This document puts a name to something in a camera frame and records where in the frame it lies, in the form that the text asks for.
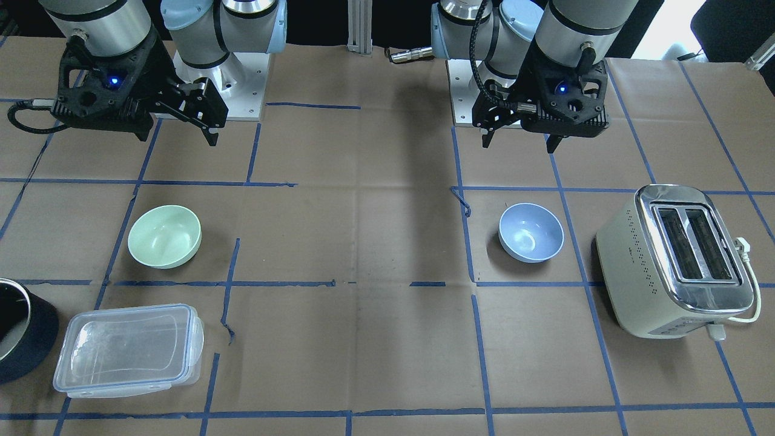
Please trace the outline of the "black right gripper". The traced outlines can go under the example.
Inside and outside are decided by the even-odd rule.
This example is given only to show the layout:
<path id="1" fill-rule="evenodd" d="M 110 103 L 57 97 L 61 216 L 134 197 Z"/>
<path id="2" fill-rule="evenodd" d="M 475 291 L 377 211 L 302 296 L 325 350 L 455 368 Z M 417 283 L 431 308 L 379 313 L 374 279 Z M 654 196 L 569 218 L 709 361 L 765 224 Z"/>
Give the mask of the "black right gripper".
<path id="1" fill-rule="evenodd" d="M 194 125 L 215 147 L 229 108 L 210 78 L 182 83 L 158 32 L 127 53 L 99 57 L 75 32 L 61 57 L 51 115 L 64 126 L 133 133 L 147 140 L 153 113 Z"/>

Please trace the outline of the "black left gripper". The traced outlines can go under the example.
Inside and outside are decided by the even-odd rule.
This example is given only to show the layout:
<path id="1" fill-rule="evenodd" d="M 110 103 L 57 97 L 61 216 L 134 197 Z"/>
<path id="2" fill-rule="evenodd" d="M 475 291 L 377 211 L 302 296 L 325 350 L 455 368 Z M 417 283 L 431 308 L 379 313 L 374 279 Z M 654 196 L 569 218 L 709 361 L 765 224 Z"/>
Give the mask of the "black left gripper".
<path id="1" fill-rule="evenodd" d="M 497 82 L 484 82 L 472 107 L 472 125 L 482 131 L 482 147 L 490 146 L 497 129 L 518 121 L 518 103 L 534 105 L 534 113 L 521 116 L 521 125 L 546 134 L 548 154 L 557 150 L 565 136 L 595 137 L 608 129 L 606 64 L 595 61 L 597 52 L 589 42 L 579 45 L 575 53 L 579 59 L 566 66 L 531 42 L 509 90 Z"/>

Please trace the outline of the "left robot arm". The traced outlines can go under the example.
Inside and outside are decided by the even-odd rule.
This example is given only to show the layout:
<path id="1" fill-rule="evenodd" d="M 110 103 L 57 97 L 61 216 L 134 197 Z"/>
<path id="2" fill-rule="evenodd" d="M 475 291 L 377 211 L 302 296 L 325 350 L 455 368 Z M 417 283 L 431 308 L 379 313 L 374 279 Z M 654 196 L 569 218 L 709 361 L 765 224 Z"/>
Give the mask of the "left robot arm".
<path id="1" fill-rule="evenodd" d="M 604 60 L 635 1 L 439 1 L 431 47 L 464 61 L 475 99 L 470 124 L 482 146 L 501 128 L 546 135 L 554 153 L 565 138 L 594 138 L 610 125 Z"/>

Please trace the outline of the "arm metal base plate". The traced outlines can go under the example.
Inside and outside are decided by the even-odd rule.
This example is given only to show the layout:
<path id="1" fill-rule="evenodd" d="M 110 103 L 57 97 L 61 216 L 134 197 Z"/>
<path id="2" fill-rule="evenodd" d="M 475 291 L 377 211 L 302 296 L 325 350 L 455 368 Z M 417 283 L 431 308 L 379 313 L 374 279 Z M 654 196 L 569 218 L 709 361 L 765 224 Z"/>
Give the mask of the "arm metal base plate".
<path id="1" fill-rule="evenodd" d="M 185 82 L 202 77 L 213 81 L 229 108 L 227 121 L 258 122 L 262 117 L 272 60 L 269 53 L 230 53 L 223 63 L 202 69 L 186 65 L 176 52 L 173 63 L 178 76 Z"/>
<path id="2" fill-rule="evenodd" d="M 476 61 L 476 64 L 477 71 L 484 82 L 488 79 L 493 79 L 496 80 L 500 86 L 507 88 L 516 81 L 516 78 L 501 77 L 490 71 L 482 61 Z M 473 79 L 470 61 L 449 59 L 446 61 L 446 66 L 449 77 L 449 94 L 453 108 L 454 124 L 457 127 L 474 127 L 472 124 L 472 108 L 480 91 Z"/>

